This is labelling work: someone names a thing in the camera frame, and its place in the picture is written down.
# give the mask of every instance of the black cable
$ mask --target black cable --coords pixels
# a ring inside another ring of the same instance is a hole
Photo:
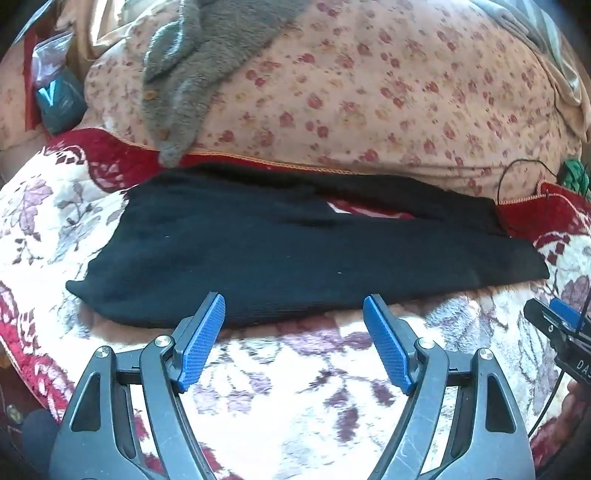
[[[552,393],[550,394],[550,398],[548,399],[548,401],[546,402],[546,405],[544,405],[544,408],[540,412],[540,416],[536,420],[535,425],[532,427],[530,432],[527,434],[528,437],[531,437],[534,434],[536,428],[538,428],[538,426],[540,425],[540,422],[544,418],[544,415],[546,415],[546,412],[550,408],[550,404],[552,403],[552,400],[554,400],[554,397],[556,396],[556,392],[558,391],[558,388],[560,386],[560,383],[562,382],[563,377],[564,377],[564,370],[561,370],[558,375],[558,380],[554,384],[554,388],[552,389]]]
[[[579,315],[579,322],[577,324],[577,328],[574,331],[574,337],[578,338],[579,337],[579,332],[581,331],[581,328],[583,327],[584,322],[587,321],[587,309],[589,308],[589,303],[591,302],[591,290],[589,290],[589,292],[587,293],[587,298],[585,299],[585,303],[583,305],[583,310],[581,310],[581,315]]]
[[[517,158],[516,160],[513,160],[511,163],[509,163],[506,167],[505,170],[503,170],[503,173],[501,174],[501,178],[499,179],[499,185],[497,187],[496,190],[496,204],[500,205],[501,204],[501,186],[503,183],[503,179],[505,178],[505,174],[509,171],[509,169],[515,165],[516,163],[519,162],[525,162],[525,163],[539,163],[540,165],[542,165],[546,170],[548,170],[548,172],[550,172],[550,174],[557,179],[557,175],[548,168],[548,166],[542,162],[541,160],[537,159],[537,158]],[[507,222],[506,219],[501,218],[501,222],[504,224],[504,227],[506,230],[510,229],[513,230],[514,232],[518,232],[518,233],[529,233],[530,230],[532,230],[534,225],[529,225],[527,228],[523,229],[522,227],[516,227],[514,225],[511,225],[509,222]]]
[[[542,162],[540,159],[538,158],[516,158],[515,160],[513,160],[511,163],[509,163],[506,167],[505,170],[503,170],[503,173],[501,174],[501,178],[499,179],[499,186],[496,190],[496,203],[497,205],[501,202],[501,184],[503,183],[503,179],[505,178],[505,174],[509,171],[509,169],[515,165],[516,163],[520,163],[520,162],[525,162],[525,163],[539,163],[540,165],[542,165],[554,178],[557,178],[558,175],[556,173],[554,173],[552,170],[550,170],[550,168],[548,167],[548,165],[546,165],[544,162]]]

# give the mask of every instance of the plastic bag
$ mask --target plastic bag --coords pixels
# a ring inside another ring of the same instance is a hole
[[[84,87],[66,66],[74,33],[65,31],[33,49],[31,80],[41,121],[51,135],[74,128],[86,112]]]
[[[31,78],[36,88],[48,86],[66,66],[66,56],[73,37],[74,32],[66,30],[33,48]]]

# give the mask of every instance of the metal pivot screw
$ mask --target metal pivot screw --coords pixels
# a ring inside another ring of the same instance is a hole
[[[433,340],[425,337],[419,338],[418,344],[425,350],[430,350],[435,346],[435,342],[433,342]]]
[[[163,346],[170,345],[171,341],[172,341],[172,339],[168,335],[160,335],[160,336],[156,337],[156,340],[154,340],[154,343],[156,346],[163,347]]]
[[[481,348],[479,353],[484,360],[492,360],[495,357],[488,348]]]
[[[95,355],[98,358],[104,358],[106,356],[109,356],[109,347],[107,346],[102,346],[99,349],[97,349],[97,351],[95,352]]]

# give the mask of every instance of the floral bedsheet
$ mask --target floral bedsheet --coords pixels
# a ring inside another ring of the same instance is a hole
[[[33,156],[0,192],[0,338],[23,380],[58,419],[87,360],[105,343],[78,321],[78,300],[64,284],[84,276],[126,205],[124,194],[107,193],[89,176],[94,166],[118,178],[117,163],[103,162],[92,135],[75,139],[63,137]],[[139,147],[125,148],[130,158],[140,158]],[[418,335],[445,348],[491,348],[528,427],[558,372],[545,337],[524,319],[522,307],[532,297],[559,296],[579,308],[591,271],[586,204],[558,187],[539,188],[541,196],[501,211],[512,225],[521,219],[546,256],[548,282],[391,307]],[[116,351],[138,346],[129,340],[111,345]],[[142,448],[157,468],[143,396],[140,389],[132,393]],[[404,403],[359,312],[223,331],[199,383],[183,395],[196,438],[225,480],[367,478]],[[449,389],[426,469],[441,460],[453,403]]]

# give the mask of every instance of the green yarn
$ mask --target green yarn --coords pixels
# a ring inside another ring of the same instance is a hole
[[[589,190],[589,175],[579,160],[571,158],[565,160],[560,167],[558,183],[579,195],[586,195]]]

